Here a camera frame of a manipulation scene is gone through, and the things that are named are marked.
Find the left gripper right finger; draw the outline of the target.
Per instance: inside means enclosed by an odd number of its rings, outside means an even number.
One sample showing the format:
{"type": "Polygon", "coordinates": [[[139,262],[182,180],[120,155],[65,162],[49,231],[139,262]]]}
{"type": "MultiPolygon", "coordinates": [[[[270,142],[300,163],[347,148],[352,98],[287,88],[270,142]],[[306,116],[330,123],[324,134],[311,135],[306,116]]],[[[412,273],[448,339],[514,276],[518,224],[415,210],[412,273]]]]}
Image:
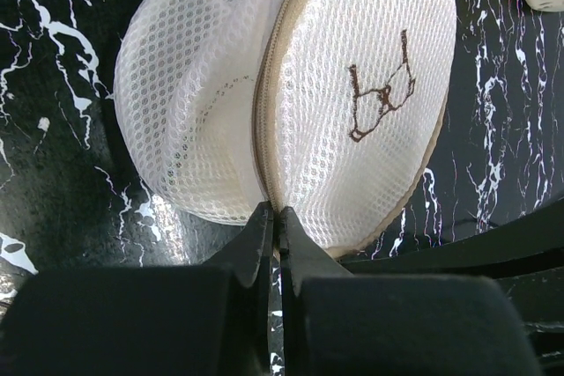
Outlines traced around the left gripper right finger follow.
{"type": "Polygon", "coordinates": [[[485,277],[355,276],[279,216],[289,375],[539,375],[516,309],[485,277]]]}

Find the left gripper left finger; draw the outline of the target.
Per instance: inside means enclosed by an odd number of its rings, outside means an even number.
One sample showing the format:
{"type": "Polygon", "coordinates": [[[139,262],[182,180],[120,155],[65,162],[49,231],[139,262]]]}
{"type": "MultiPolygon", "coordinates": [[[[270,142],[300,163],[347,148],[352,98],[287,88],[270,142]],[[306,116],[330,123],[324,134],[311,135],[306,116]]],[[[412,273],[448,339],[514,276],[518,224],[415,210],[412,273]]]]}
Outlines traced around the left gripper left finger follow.
{"type": "Polygon", "coordinates": [[[273,210],[199,265],[44,271],[1,323],[4,375],[266,375],[273,210]]]}

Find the mesh laundry bag with glasses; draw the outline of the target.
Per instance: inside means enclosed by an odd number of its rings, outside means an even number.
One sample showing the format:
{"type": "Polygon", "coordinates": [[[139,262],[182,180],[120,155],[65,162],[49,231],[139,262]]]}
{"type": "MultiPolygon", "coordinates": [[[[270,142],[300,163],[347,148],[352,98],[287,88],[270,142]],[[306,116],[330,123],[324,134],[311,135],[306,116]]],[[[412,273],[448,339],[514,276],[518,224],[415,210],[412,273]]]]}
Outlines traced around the mesh laundry bag with glasses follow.
{"type": "Polygon", "coordinates": [[[373,242],[436,146],[456,0],[143,0],[115,114],[146,185],[205,220],[291,208],[334,258],[373,242]]]}

